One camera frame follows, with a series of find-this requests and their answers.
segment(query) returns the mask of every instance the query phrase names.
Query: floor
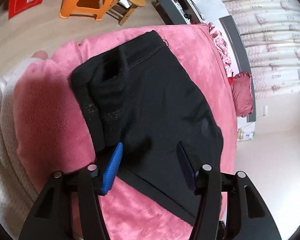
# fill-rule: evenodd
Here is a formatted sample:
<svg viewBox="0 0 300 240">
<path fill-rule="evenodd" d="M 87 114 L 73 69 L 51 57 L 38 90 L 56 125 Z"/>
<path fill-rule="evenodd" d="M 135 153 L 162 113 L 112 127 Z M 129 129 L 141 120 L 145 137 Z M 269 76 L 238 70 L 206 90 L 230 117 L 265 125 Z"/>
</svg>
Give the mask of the floor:
<svg viewBox="0 0 300 240">
<path fill-rule="evenodd" d="M 84 38 L 124 28 L 163 25 L 164 22 L 146 0 L 146 6 L 138 8 L 123 26 L 106 14 L 102 21 L 92 17 L 58 17 L 61 0 L 44 0 L 8 20 L 7 11 L 0 11 L 0 75 L 6 74 L 15 64 L 30 57 L 37 50 L 46 50 L 51 55 L 60 45 L 74 39 Z"/>
</svg>

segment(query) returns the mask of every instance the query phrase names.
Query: pink fleece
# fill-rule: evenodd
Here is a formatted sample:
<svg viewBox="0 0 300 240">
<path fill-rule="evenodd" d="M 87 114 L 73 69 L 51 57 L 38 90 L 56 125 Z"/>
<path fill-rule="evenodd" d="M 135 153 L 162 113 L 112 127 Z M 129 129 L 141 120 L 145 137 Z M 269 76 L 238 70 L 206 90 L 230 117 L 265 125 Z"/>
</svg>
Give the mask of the pink fleece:
<svg viewBox="0 0 300 240">
<path fill-rule="evenodd" d="M 31 64 L 14 94 L 18 156 L 40 191 L 54 171 L 71 172 L 95 159 L 88 128 L 69 88 L 72 70 L 89 58 L 145 32 L 155 30 L 200 88 L 221 128 L 222 172 L 232 173 L 236 150 L 236 116 L 231 89 L 208 25 L 148 26 L 69 41 L 51 59 Z M 189 238 L 192 227 L 119 178 L 100 197 L 112 240 Z M 226 200 L 223 199 L 222 212 Z"/>
</svg>

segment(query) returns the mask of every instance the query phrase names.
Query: black pants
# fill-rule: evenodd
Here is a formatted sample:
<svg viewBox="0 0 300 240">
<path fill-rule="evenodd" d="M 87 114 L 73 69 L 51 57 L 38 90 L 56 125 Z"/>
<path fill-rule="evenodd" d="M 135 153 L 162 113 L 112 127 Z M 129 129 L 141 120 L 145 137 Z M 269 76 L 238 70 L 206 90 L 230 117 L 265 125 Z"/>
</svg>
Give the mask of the black pants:
<svg viewBox="0 0 300 240">
<path fill-rule="evenodd" d="M 71 75 L 98 154 L 121 141 L 118 176 L 190 224 L 199 197 L 187 188 L 176 145 L 219 169 L 223 138 L 210 107 L 155 32 L 95 56 Z"/>
</svg>

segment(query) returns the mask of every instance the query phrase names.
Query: white curtain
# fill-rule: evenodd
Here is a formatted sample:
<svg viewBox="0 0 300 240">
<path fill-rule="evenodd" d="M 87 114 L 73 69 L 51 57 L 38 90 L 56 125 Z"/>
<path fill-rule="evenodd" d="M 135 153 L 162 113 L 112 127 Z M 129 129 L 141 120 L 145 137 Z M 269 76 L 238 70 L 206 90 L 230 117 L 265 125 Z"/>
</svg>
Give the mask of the white curtain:
<svg viewBox="0 0 300 240">
<path fill-rule="evenodd" d="M 299 93 L 299 2 L 235 0 L 224 4 L 245 45 L 256 98 Z"/>
</svg>

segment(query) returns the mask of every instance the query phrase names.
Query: pillow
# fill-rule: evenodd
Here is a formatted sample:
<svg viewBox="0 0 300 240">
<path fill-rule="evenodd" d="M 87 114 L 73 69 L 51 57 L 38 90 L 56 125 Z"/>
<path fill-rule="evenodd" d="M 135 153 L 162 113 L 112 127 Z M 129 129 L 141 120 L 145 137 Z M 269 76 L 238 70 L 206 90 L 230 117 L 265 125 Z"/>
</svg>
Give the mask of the pillow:
<svg viewBox="0 0 300 240">
<path fill-rule="evenodd" d="M 234 76 L 230 84 L 237 116 L 246 117 L 253 112 L 253 97 L 251 92 L 251 76 L 242 72 Z"/>
</svg>

